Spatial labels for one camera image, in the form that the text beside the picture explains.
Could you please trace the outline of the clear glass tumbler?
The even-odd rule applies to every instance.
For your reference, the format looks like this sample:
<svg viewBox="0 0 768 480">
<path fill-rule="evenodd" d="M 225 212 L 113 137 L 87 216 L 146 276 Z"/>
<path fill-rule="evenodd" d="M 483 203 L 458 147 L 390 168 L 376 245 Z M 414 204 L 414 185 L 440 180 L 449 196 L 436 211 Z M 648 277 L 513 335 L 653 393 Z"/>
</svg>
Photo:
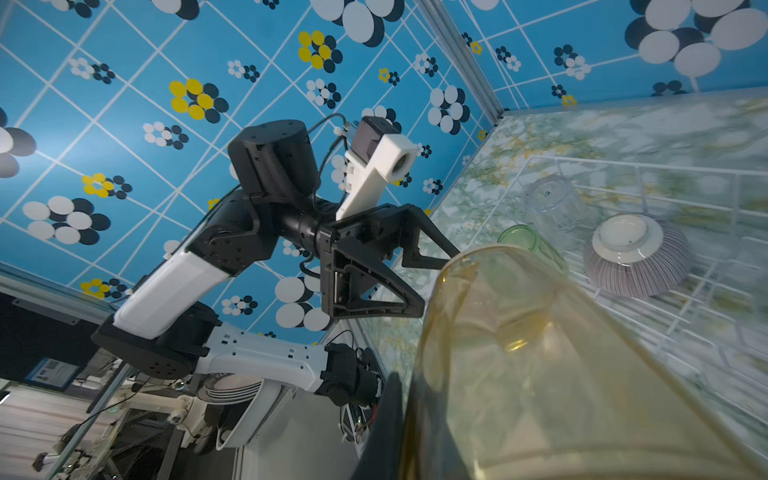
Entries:
<svg viewBox="0 0 768 480">
<path fill-rule="evenodd" d="M 561 251 L 581 249 L 597 226 L 595 212 L 559 174 L 527 185 L 523 205 L 537 232 Z"/>
</svg>

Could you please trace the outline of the green glass tumbler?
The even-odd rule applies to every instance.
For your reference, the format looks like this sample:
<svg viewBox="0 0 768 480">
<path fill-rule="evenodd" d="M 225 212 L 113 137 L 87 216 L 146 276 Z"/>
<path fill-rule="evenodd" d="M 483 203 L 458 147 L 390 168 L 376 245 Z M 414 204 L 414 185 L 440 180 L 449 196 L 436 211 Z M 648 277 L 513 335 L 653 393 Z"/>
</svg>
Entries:
<svg viewBox="0 0 768 480">
<path fill-rule="evenodd" d="M 564 278 L 569 276 L 569 267 L 560 252 L 534 228 L 526 224 L 518 224 L 506 229 L 500 234 L 497 242 L 528 250 Z"/>
</svg>

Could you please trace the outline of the striped ceramic bowl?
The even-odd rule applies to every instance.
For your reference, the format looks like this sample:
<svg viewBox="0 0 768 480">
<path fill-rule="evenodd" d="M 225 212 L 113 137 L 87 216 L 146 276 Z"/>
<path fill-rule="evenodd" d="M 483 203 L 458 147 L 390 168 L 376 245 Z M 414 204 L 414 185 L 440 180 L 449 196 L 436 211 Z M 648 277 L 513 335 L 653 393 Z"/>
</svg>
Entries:
<svg viewBox="0 0 768 480">
<path fill-rule="evenodd" d="M 584 270 L 601 290 L 647 298 L 687 278 L 693 252 L 673 223 L 642 214 L 618 214 L 602 222 L 583 249 Z"/>
</svg>

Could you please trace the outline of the yellow glass tumbler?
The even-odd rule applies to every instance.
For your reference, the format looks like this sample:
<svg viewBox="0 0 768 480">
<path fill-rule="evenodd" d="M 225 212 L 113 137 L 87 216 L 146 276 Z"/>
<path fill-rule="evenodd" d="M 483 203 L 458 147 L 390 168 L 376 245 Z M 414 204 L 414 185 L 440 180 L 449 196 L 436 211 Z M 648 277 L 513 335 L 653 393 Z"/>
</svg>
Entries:
<svg viewBox="0 0 768 480">
<path fill-rule="evenodd" d="M 405 415 L 403 479 L 762 479 L 630 333 L 529 251 L 440 271 Z"/>
</svg>

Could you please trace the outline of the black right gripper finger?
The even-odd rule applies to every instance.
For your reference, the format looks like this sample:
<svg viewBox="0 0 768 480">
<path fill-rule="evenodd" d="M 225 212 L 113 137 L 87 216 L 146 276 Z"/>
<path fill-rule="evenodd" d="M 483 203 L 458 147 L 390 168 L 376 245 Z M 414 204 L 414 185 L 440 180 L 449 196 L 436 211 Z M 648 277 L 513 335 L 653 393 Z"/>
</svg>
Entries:
<svg viewBox="0 0 768 480">
<path fill-rule="evenodd" d="M 376 419 L 351 480 L 396 480 L 404 432 L 402 381 L 397 372 L 387 378 Z"/>
</svg>

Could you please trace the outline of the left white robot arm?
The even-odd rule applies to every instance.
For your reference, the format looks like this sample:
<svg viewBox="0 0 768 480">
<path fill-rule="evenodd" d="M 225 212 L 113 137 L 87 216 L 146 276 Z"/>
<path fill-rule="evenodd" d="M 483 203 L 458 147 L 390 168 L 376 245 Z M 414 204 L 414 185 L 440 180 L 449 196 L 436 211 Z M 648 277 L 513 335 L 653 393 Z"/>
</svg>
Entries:
<svg viewBox="0 0 768 480">
<path fill-rule="evenodd" d="M 222 322 L 203 303 L 214 287 L 269 259 L 288 240 L 319 264 L 321 309 L 331 321 L 418 318 L 424 299 L 390 267 L 438 270 L 456 247 L 418 207 L 384 204 L 387 185 L 409 172 L 418 149 L 386 120 L 362 118 L 346 151 L 338 203 L 317 194 L 321 179 L 299 120 L 242 130 L 228 147 L 239 184 L 97 329 L 94 342 L 141 373 L 255 374 L 343 406 L 373 405 L 384 381 L 373 357 L 353 347 L 299 345 Z"/>
</svg>

